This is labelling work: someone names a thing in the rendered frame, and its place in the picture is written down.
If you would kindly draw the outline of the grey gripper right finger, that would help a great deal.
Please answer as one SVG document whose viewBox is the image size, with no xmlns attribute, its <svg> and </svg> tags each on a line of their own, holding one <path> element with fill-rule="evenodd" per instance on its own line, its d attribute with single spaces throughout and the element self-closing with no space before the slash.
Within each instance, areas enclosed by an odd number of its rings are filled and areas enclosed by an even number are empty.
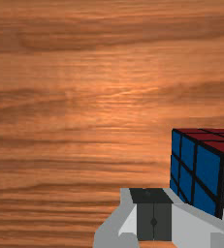
<svg viewBox="0 0 224 248">
<path fill-rule="evenodd" d="M 184 203 L 170 188 L 154 188 L 153 234 L 177 248 L 224 248 L 224 221 Z"/>
</svg>

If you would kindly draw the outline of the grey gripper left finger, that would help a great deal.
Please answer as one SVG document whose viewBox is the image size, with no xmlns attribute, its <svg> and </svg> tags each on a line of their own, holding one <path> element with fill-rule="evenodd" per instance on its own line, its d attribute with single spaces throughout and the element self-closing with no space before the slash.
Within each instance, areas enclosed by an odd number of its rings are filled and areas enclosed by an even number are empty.
<svg viewBox="0 0 224 248">
<path fill-rule="evenodd" d="M 130 190 L 120 190 L 120 205 L 94 234 L 93 248 L 140 248 L 137 206 Z"/>
</svg>

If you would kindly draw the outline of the many-coloured puzzle cube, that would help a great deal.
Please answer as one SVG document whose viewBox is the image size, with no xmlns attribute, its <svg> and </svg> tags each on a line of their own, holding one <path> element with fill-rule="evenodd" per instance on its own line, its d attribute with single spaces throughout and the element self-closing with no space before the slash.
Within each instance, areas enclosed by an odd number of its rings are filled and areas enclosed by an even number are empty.
<svg viewBox="0 0 224 248">
<path fill-rule="evenodd" d="M 172 130 L 170 188 L 224 221 L 224 128 Z"/>
</svg>

